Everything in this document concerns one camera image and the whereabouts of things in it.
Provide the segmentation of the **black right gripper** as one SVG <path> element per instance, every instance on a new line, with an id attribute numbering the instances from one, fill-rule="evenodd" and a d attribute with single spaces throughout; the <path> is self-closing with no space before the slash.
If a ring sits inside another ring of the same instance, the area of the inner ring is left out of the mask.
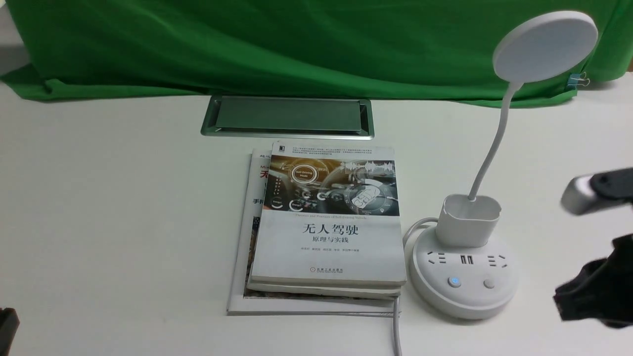
<path id="1" fill-rule="evenodd" d="M 588 262 L 555 289 L 552 297 L 561 320 L 595 319 L 609 328 L 633 324 L 633 236 L 611 241 L 613 252 Z"/>

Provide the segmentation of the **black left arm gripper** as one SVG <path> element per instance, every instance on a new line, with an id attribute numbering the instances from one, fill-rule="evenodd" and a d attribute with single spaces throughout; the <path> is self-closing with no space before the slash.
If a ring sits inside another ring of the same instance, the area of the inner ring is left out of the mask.
<path id="1" fill-rule="evenodd" d="M 0 309 L 0 355 L 8 356 L 14 335 L 20 325 L 19 317 L 15 309 Z"/>

